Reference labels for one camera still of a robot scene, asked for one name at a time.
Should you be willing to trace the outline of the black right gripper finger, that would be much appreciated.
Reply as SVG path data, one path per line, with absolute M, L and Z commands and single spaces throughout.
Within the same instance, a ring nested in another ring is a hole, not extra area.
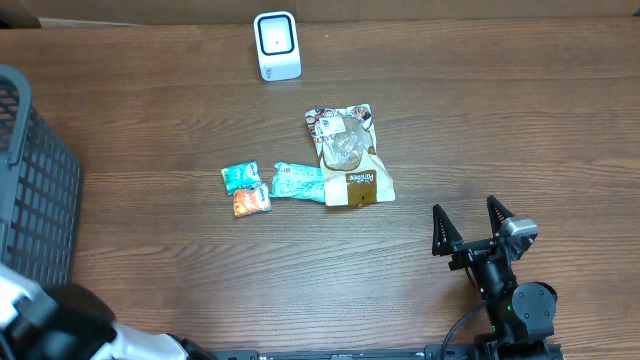
M 493 235 L 509 236 L 511 231 L 508 227 L 511 225 L 513 214 L 494 195 L 487 198 L 487 209 Z
M 433 226 L 432 254 L 445 256 L 456 252 L 463 238 L 439 204 L 433 206 Z

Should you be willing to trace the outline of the beige brown snack pouch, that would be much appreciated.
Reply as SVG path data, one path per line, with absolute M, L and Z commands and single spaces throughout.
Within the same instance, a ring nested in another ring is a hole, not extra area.
M 314 108 L 305 121 L 322 171 L 325 203 L 363 206 L 396 198 L 393 180 L 377 150 L 368 104 Z

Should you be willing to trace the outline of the large teal snack packet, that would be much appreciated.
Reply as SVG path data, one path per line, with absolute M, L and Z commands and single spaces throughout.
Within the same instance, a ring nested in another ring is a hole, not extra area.
M 319 167 L 278 162 L 272 179 L 273 198 L 292 198 L 325 202 L 322 171 Z

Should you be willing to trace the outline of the small orange snack packet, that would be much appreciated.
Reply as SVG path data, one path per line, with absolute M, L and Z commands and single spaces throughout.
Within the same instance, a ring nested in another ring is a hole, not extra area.
M 233 212 L 244 217 L 272 210 L 268 186 L 260 184 L 254 189 L 239 189 L 233 194 Z

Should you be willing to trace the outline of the small teal snack packet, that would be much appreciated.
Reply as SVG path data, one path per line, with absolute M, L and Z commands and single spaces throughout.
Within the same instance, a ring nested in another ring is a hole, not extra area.
M 256 161 L 232 165 L 221 170 L 226 192 L 233 195 L 237 190 L 254 189 L 262 183 Z

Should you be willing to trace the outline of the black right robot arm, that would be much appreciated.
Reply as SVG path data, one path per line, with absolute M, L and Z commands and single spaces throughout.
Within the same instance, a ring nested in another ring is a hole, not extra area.
M 513 271 L 513 263 L 538 236 L 538 225 L 530 217 L 514 215 L 493 195 L 487 198 L 487 210 L 492 235 L 466 242 L 445 210 L 438 204 L 432 208 L 432 254 L 449 256 L 449 269 L 464 270 L 481 297 L 481 303 L 451 327 L 436 354 L 441 359 L 459 354 L 470 359 L 561 359 L 561 347 L 547 342 L 554 334 L 557 292 L 544 282 L 520 284 Z M 476 336 L 462 351 L 450 349 L 456 331 L 482 310 L 492 331 Z

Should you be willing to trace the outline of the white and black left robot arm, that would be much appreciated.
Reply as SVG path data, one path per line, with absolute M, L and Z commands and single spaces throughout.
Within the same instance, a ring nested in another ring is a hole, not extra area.
M 209 359 L 187 338 L 120 323 L 94 293 L 77 285 L 41 287 L 1 267 L 3 359 Z

